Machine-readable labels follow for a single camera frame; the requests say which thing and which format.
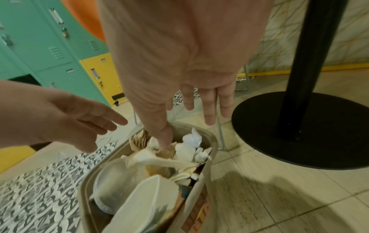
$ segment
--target yellow locker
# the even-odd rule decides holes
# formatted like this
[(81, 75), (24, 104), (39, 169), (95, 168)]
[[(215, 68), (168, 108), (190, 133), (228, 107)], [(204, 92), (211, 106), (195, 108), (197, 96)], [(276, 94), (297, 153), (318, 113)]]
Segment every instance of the yellow locker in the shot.
[(29, 146), (0, 149), (0, 173), (11, 168), (36, 151)]
[(111, 105), (117, 100), (126, 101), (110, 53), (86, 58), (80, 63)]

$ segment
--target green locker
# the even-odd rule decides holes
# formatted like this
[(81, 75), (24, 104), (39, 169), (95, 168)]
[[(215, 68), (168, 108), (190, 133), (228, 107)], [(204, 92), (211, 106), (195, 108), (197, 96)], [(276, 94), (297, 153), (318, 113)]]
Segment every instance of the green locker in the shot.
[(5, 43), (33, 71), (73, 61), (30, 0), (1, 0), (1, 36)]
[(61, 40), (66, 41), (78, 60), (108, 52), (106, 43), (90, 34), (60, 0), (33, 0)]
[(108, 104), (77, 63), (65, 64), (36, 73), (47, 87), (61, 89)]
[(22, 76), (24, 73), (0, 51), (0, 79)]

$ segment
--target patterned rug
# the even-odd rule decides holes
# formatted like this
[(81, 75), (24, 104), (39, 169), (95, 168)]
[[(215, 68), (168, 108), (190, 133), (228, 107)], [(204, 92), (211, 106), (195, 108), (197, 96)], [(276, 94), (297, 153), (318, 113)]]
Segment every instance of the patterned rug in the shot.
[(78, 186), (115, 147), (111, 142), (0, 183), (0, 233), (75, 233)]
[[(241, 83), (246, 81), (246, 77), (244, 78), (237, 78), (237, 83)], [(200, 97), (199, 92), (197, 90), (197, 88), (194, 89), (194, 93), (193, 93), (194, 99), (197, 99)], [(180, 91), (178, 91), (173, 98), (173, 106), (177, 106), (179, 104), (181, 104), (183, 102), (182, 100), (182, 93)]]

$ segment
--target black table leg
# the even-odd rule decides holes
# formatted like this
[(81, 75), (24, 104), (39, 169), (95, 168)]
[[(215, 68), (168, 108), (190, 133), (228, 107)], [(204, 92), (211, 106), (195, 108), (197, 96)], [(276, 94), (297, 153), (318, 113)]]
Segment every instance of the black table leg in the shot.
[(255, 96), (234, 110), (234, 130), (256, 150), (306, 167), (369, 166), (369, 108), (313, 93), (347, 2), (310, 0), (286, 92)]

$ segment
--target tiled wall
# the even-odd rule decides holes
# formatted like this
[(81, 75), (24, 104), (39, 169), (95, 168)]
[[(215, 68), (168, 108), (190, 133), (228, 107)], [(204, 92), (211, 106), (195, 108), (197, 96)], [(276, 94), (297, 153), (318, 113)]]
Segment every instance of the tiled wall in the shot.
[[(276, 0), (249, 72), (290, 69), (307, 0)], [(325, 65), (369, 62), (368, 0), (350, 0)]]

